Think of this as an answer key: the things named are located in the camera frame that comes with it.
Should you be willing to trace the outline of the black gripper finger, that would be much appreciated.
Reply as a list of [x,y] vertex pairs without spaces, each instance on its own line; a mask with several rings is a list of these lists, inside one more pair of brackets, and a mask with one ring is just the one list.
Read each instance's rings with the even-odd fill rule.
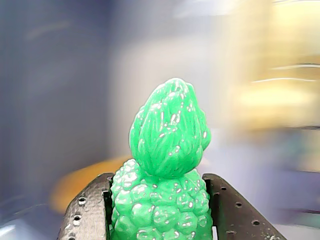
[[286,238],[222,177],[205,173],[209,207],[219,240],[285,240]]
[[69,203],[58,240],[109,240],[112,224],[114,173],[102,173],[85,186]]

